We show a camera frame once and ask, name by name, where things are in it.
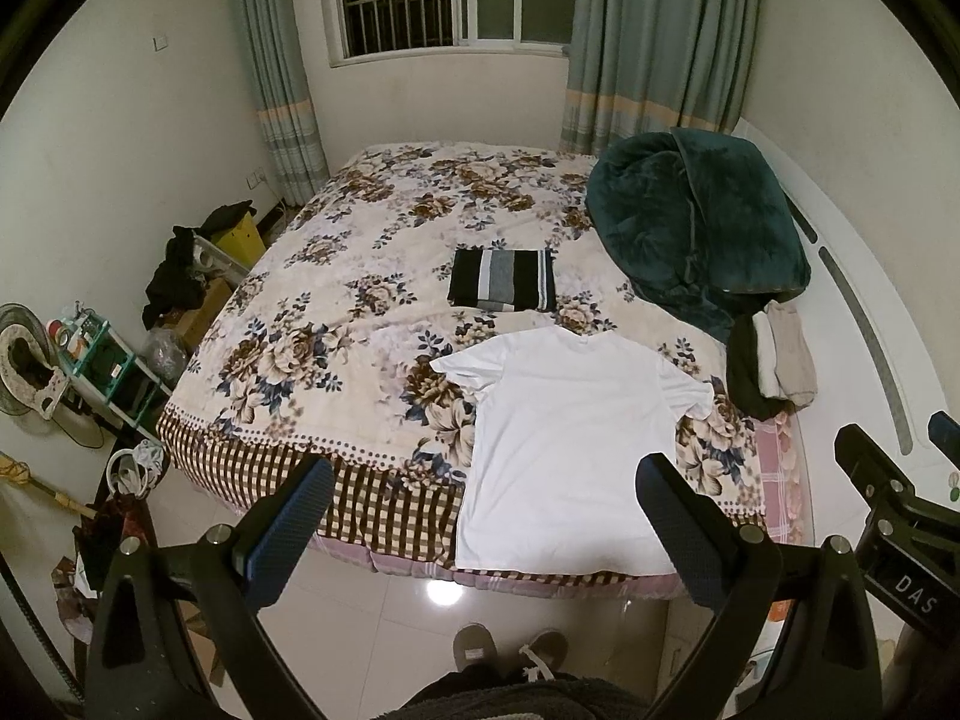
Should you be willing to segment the white sneakers on floor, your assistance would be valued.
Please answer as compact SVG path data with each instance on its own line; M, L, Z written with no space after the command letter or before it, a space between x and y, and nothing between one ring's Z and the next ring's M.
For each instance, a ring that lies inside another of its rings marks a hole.
M163 447L143 439L127 449L119 449L107 461L104 479L111 496L145 499L158 486L166 468Z

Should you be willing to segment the left green curtain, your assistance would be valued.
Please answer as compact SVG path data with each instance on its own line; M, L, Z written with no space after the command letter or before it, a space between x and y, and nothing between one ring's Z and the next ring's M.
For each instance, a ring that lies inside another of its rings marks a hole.
M293 0L229 0L260 133L285 199L306 205L329 179Z

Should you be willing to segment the folded beige and black clothes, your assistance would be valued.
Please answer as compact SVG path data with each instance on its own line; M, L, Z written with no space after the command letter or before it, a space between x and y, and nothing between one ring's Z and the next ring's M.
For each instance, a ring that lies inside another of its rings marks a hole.
M770 301L732 325L726 346L727 393L750 418L768 421L811 405L817 371L792 304Z

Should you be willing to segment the green curtain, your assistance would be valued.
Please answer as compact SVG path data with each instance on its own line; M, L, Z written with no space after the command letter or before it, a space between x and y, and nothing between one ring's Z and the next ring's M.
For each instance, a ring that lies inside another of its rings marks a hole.
M329 179L293 0L229 0L260 133L285 199L306 205Z
M574 0L560 145L599 154L638 133L731 132L760 0Z

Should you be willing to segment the white t-shirt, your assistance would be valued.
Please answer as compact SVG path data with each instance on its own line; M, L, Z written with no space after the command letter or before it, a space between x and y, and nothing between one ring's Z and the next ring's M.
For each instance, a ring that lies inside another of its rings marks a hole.
M457 569L672 572L636 499L636 470L648 455L674 456L682 418L711 415L709 383L617 333L558 325L498 335L431 366L475 400Z

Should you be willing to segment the yellow box with dark clothes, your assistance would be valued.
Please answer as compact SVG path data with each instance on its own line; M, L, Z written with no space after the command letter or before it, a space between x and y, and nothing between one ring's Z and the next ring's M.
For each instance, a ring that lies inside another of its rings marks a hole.
M145 288L146 330L180 328L195 346L226 300L265 254L251 200L221 205L195 227L174 226Z

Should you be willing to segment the striped folded garment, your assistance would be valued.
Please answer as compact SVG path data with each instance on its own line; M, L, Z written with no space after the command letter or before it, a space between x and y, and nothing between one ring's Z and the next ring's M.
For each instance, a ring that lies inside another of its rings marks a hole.
M459 249L448 301L488 312L553 312L556 286L548 249Z

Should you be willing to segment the floral bed blanket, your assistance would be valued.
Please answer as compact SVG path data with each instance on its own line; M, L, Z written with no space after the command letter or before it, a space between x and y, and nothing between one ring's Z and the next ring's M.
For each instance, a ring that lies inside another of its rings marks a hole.
M679 578L462 571L455 519L473 401L433 361L503 333L613 332L715 390L724 348L636 296L586 208L587 156L477 143L358 153L301 210L205 333L158 422L172 465L235 511L303 455L332 463L316 535L383 574L544 598L672 598ZM457 250L545 249L556 304L493 314L448 298Z

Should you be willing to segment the electric fan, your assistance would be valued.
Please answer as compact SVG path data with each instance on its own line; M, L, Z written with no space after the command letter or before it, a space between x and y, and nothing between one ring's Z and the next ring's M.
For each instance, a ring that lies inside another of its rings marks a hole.
M82 449L106 445L98 415L60 366L43 322L19 302L2 304L2 413L39 416Z

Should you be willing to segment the dark green fleece blanket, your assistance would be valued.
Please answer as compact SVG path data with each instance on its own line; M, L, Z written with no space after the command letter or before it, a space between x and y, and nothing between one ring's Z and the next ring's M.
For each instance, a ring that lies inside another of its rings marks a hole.
M620 140L590 171L586 206L635 293L721 343L737 317L811 282L781 184L743 138L671 128Z

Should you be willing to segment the green storage shelf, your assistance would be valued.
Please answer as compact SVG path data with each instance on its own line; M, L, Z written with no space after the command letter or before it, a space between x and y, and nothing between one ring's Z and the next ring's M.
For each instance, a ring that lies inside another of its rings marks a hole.
M49 333L71 382L91 392L94 401L125 426L158 442L156 424L171 390L110 321L76 304L68 316L50 326Z

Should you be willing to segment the white bed headboard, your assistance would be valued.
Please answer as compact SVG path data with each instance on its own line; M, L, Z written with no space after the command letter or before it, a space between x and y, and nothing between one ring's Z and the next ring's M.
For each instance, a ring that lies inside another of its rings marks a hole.
M835 437L859 424L907 473L926 499L958 507L958 468L934 447L929 418L946 395L918 328L874 254L827 193L765 133L738 121L791 204L811 266L794 301L814 358L818 394L797 415L809 480L815 541L833 533L858 539L867 504L835 461Z

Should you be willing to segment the right green curtain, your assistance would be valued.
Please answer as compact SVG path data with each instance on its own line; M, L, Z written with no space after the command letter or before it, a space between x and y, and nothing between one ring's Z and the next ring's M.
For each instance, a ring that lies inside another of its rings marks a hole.
M638 133L731 132L760 0L574 0L560 145L599 154Z

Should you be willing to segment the left grey shoe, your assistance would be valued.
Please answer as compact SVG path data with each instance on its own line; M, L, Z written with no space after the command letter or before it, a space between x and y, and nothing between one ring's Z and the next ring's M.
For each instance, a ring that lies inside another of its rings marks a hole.
M471 622L455 634L452 641L452 656L457 671L470 667L489 667L498 661L498 649L491 632L480 624Z

